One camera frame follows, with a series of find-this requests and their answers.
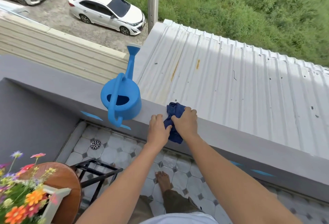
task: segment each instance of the blue cloth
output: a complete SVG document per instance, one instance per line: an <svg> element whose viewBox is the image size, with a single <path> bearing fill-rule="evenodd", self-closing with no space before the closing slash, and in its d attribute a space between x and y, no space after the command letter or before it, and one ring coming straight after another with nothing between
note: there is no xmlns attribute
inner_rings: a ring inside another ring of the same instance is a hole
<svg viewBox="0 0 329 224"><path fill-rule="evenodd" d="M184 110L185 110L185 106L183 106L179 103L173 103L173 102L169 103L169 105L167 105L168 117L163 122L165 128L167 128L169 125L172 125L168 139L171 140L172 142L175 142L178 144L181 144L183 142L183 138L177 132L174 122L171 120L171 117L176 116L176 118L180 118L182 116Z"/></svg>

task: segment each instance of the bare foot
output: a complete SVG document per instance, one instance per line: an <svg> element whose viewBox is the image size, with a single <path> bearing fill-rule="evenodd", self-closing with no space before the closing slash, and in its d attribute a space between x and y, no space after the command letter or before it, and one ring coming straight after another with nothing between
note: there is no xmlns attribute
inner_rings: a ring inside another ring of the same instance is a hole
<svg viewBox="0 0 329 224"><path fill-rule="evenodd" d="M155 173L155 177L159 183L161 193L164 193L166 190L171 189L171 183L169 179L169 175L163 171L159 171Z"/></svg>

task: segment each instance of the car door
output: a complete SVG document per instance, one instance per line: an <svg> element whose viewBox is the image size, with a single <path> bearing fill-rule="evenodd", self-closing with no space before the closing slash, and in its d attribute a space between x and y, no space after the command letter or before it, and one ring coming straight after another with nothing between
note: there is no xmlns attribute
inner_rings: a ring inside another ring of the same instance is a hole
<svg viewBox="0 0 329 224"><path fill-rule="evenodd" d="M96 11L97 3L84 0L79 2L80 6L80 12L79 14L86 15L92 23L99 24L98 22L98 13Z"/></svg>
<svg viewBox="0 0 329 224"><path fill-rule="evenodd" d="M97 4L99 24L115 30L119 30L120 24L117 17L106 6Z"/></svg>

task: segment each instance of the person's left hand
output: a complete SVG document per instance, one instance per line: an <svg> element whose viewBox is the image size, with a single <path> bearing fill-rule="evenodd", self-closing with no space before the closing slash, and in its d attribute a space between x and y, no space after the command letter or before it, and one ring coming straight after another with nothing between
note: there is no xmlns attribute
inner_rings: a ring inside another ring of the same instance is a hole
<svg viewBox="0 0 329 224"><path fill-rule="evenodd" d="M167 129L165 129L165 125L162 121L162 114L152 115L147 135L148 146L160 152L168 141L171 128L172 126L169 125Z"/></svg>

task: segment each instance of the metal drain cover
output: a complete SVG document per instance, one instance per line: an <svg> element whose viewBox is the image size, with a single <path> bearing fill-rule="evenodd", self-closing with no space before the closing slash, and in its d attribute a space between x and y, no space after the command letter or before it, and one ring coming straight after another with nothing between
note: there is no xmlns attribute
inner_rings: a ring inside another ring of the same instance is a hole
<svg viewBox="0 0 329 224"><path fill-rule="evenodd" d="M93 149L93 150L98 150L99 147L101 146L101 142L97 139L93 140L92 143L90 144L90 147Z"/></svg>

